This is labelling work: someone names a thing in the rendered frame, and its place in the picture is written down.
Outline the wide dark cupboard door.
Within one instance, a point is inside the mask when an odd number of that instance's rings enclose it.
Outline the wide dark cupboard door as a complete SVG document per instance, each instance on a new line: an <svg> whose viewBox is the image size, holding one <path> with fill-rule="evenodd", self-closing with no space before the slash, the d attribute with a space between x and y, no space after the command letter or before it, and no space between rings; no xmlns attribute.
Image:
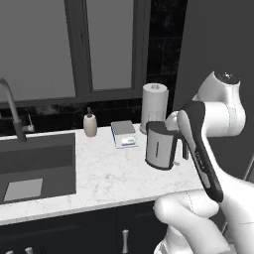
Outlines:
<svg viewBox="0 0 254 254"><path fill-rule="evenodd" d="M115 254L116 210L106 208L0 226L0 254Z"/></svg>

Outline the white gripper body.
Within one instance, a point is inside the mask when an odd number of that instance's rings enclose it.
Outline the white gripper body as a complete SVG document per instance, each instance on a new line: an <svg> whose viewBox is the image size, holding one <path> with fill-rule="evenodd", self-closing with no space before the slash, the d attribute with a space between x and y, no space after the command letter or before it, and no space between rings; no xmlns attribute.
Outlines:
<svg viewBox="0 0 254 254"><path fill-rule="evenodd" d="M172 112L165 121L165 125L168 131L178 131L178 111Z"/></svg>

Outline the grey electric kettle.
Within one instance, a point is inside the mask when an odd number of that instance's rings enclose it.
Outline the grey electric kettle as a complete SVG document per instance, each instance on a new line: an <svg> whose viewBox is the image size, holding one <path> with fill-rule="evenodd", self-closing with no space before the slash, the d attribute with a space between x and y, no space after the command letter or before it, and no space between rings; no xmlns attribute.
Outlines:
<svg viewBox="0 0 254 254"><path fill-rule="evenodd" d="M149 121L146 124L147 146L145 162L158 170L168 171L174 165L179 140L183 143L183 158L189 158L189 149L179 128L166 127L163 121Z"/></svg>

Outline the narrow dark cupboard door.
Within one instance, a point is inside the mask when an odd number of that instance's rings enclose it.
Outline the narrow dark cupboard door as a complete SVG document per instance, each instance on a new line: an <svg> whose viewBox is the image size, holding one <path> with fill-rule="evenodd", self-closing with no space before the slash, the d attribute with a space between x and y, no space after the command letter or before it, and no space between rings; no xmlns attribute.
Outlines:
<svg viewBox="0 0 254 254"><path fill-rule="evenodd" d="M152 201L119 206L116 209L117 254L123 254L123 231L128 231L127 254L154 254L167 232L156 217Z"/></svg>

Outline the dark grey sink basin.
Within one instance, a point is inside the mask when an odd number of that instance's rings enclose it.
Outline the dark grey sink basin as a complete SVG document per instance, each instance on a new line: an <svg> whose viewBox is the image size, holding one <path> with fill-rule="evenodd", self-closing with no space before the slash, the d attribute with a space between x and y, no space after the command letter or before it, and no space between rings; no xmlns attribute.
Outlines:
<svg viewBox="0 0 254 254"><path fill-rule="evenodd" d="M75 193L73 133L0 141L0 204Z"/></svg>

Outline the beige soap dispenser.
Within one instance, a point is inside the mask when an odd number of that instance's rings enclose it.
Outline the beige soap dispenser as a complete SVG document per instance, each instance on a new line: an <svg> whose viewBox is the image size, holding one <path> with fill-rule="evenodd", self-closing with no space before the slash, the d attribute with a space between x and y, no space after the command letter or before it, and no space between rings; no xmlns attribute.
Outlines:
<svg viewBox="0 0 254 254"><path fill-rule="evenodd" d="M87 137L95 137L97 134L97 120L90 107L83 117L83 130Z"/></svg>

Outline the white paper towel roll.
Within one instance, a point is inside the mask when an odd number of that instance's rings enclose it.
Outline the white paper towel roll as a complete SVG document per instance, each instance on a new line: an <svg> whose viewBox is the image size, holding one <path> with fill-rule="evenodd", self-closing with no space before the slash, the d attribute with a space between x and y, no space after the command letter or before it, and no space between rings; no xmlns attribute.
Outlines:
<svg viewBox="0 0 254 254"><path fill-rule="evenodd" d="M168 106L169 90L160 83L147 83L143 86L142 113L140 131L147 134L146 124L149 121L165 121Z"/></svg>

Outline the grey framed window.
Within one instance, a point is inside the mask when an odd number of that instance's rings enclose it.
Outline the grey framed window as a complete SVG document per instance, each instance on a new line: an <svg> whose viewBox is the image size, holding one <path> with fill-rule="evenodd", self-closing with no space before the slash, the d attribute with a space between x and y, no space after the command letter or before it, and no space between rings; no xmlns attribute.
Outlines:
<svg viewBox="0 0 254 254"><path fill-rule="evenodd" d="M0 0L0 78L18 106L139 98L151 0Z"/></svg>

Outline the white kitchen scale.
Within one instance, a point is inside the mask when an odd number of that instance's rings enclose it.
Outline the white kitchen scale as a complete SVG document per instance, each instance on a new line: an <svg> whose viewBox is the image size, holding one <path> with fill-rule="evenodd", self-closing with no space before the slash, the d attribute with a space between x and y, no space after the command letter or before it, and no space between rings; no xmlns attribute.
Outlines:
<svg viewBox="0 0 254 254"><path fill-rule="evenodd" d="M137 147L137 134L131 120L111 123L111 132L117 149Z"/></svg>

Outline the grey sink tap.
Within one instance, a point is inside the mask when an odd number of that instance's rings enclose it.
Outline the grey sink tap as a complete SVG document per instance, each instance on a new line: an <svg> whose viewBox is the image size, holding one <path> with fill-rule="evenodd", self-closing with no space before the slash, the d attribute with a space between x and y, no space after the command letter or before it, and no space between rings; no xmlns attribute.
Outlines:
<svg viewBox="0 0 254 254"><path fill-rule="evenodd" d="M18 138L18 141L20 143L25 143L27 141L26 134L22 130L23 125L22 125L22 122L19 118L16 106L15 106L11 88L10 88L7 80L4 78L0 78L0 84L3 86L3 88L6 92L6 95L7 95L9 107L10 107L10 110L11 110L11 113L13 116L13 125L14 125L14 129L15 129L15 133Z"/></svg>

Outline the small grey side sprayer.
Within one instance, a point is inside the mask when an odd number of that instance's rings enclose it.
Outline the small grey side sprayer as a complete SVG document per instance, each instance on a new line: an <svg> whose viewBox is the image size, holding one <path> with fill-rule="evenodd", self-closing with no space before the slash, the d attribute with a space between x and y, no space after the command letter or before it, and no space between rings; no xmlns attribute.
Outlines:
<svg viewBox="0 0 254 254"><path fill-rule="evenodd" d="M34 133L34 132L35 132L35 126L34 126L33 123L32 123L31 116L28 116L28 118L29 118L29 125L23 126L23 127L22 127L22 130L23 130L24 132Z"/></svg>

